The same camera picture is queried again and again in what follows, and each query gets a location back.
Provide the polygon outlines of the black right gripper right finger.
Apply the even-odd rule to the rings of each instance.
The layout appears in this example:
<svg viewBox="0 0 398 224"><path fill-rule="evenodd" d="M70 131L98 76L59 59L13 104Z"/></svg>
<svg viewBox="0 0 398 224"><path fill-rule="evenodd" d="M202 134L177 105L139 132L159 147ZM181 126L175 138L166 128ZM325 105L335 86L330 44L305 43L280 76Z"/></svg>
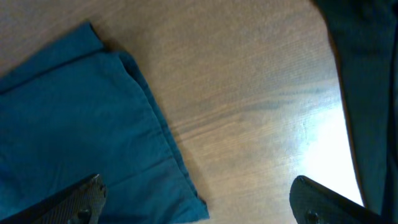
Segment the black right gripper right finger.
<svg viewBox="0 0 398 224"><path fill-rule="evenodd" d="M292 182L289 202L298 224L386 224L380 215L304 176Z"/></svg>

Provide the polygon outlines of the dark navy blue shorts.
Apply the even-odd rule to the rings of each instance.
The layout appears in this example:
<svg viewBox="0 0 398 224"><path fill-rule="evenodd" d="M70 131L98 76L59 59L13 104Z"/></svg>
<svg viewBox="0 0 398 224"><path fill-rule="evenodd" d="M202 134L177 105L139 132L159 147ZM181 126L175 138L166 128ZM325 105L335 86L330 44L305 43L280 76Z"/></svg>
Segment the dark navy blue shorts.
<svg viewBox="0 0 398 224"><path fill-rule="evenodd" d="M1 218L91 174L100 223L209 218L137 63L84 23L1 79Z"/></svg>

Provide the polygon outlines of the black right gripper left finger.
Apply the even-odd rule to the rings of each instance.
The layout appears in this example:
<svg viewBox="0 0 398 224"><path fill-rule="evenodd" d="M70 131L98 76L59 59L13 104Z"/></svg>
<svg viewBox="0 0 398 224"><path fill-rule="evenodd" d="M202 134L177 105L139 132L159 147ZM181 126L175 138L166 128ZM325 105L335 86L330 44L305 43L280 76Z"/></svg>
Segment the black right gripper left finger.
<svg viewBox="0 0 398 224"><path fill-rule="evenodd" d="M107 188L101 176L92 174L1 220L1 224L97 224L106 198Z"/></svg>

